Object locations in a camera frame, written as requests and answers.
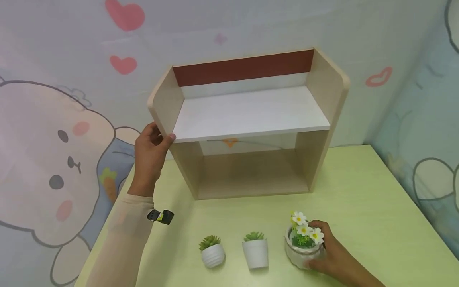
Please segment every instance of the finger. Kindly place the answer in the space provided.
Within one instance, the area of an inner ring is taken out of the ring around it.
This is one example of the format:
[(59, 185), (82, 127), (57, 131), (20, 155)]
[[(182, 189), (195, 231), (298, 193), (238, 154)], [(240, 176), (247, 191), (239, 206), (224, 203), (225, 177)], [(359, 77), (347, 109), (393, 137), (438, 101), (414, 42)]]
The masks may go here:
[(143, 131), (140, 133), (140, 136), (150, 136), (151, 134), (153, 134), (153, 131), (157, 128), (158, 126), (156, 125), (155, 122), (149, 123), (148, 125), (145, 126)]
[(312, 269), (314, 271), (325, 273), (326, 265), (323, 260), (309, 260), (304, 262), (304, 267)]
[(161, 134), (161, 131), (159, 131), (158, 128), (154, 129), (152, 134), (150, 135), (150, 141), (154, 142), (156, 141), (156, 138)]
[(151, 141), (155, 146), (158, 146), (162, 142), (162, 135), (157, 136), (154, 140)]
[(326, 223), (324, 221), (313, 220), (313, 221), (310, 221), (308, 223), (308, 225), (310, 227), (318, 227), (318, 228), (320, 228), (320, 230), (324, 234), (324, 239), (327, 238), (327, 237), (330, 238), (330, 237), (333, 236), (333, 233), (331, 232), (330, 226), (328, 225), (328, 223)]
[(162, 142), (158, 146), (161, 147), (163, 150), (167, 151), (171, 147), (174, 140), (175, 140), (175, 135), (169, 134), (162, 140)]

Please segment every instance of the wallpaper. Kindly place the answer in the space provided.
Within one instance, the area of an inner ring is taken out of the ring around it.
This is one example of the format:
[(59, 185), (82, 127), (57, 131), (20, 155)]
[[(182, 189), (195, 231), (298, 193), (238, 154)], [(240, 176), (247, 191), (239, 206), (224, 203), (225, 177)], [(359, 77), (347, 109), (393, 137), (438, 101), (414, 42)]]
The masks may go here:
[[(138, 130), (151, 121), (146, 100), (168, 66), (318, 46), (351, 79), (332, 145), (361, 144), (444, 4), (1, 1), (0, 286), (74, 284), (132, 167)], [(209, 153), (245, 145), (253, 143), (206, 143)]]
[(459, 258), (459, 1), (448, 1), (373, 146)]

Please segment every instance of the desktop bookshelf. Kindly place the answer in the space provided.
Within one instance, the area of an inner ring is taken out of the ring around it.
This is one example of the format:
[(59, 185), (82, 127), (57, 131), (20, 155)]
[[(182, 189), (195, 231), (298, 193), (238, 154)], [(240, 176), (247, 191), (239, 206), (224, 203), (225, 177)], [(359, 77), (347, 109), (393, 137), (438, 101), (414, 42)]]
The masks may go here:
[[(311, 192), (349, 91), (317, 48), (173, 66), (148, 99), (195, 199)], [(200, 141), (296, 133), (291, 149), (204, 155)]]

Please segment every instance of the white ribbed pot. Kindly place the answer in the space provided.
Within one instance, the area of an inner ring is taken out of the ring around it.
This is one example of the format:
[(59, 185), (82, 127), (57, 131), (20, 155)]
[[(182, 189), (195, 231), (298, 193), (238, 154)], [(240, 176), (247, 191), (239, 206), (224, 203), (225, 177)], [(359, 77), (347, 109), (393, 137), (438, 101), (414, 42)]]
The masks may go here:
[(225, 251), (219, 244), (212, 245), (201, 251), (201, 259), (207, 268), (217, 267), (225, 260)]
[(287, 253), (290, 261), (300, 269), (309, 269), (304, 267), (304, 263), (313, 259), (316, 259), (322, 255), (324, 252), (324, 246), (322, 243), (317, 244), (316, 246), (303, 249), (296, 246), (293, 246), (291, 238), (294, 234), (291, 233), (291, 227), (287, 229), (285, 233), (285, 252)]
[(266, 239), (243, 242), (242, 249), (249, 269), (268, 267), (268, 241)]

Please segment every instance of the artificial daisy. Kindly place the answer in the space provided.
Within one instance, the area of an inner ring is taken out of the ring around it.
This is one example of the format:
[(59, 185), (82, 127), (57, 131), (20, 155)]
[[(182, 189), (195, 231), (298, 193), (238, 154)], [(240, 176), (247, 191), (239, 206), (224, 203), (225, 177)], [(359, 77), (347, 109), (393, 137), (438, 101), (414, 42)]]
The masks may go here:
[(318, 227), (312, 230), (312, 232), (309, 234), (309, 237), (311, 237), (314, 240), (315, 244), (324, 242), (324, 234)]
[(303, 212), (295, 211), (291, 220), (298, 225), (303, 225), (306, 223), (306, 216), (304, 216)]
[(298, 225), (297, 226), (297, 234), (302, 236), (310, 236), (314, 229), (309, 227), (308, 224)]

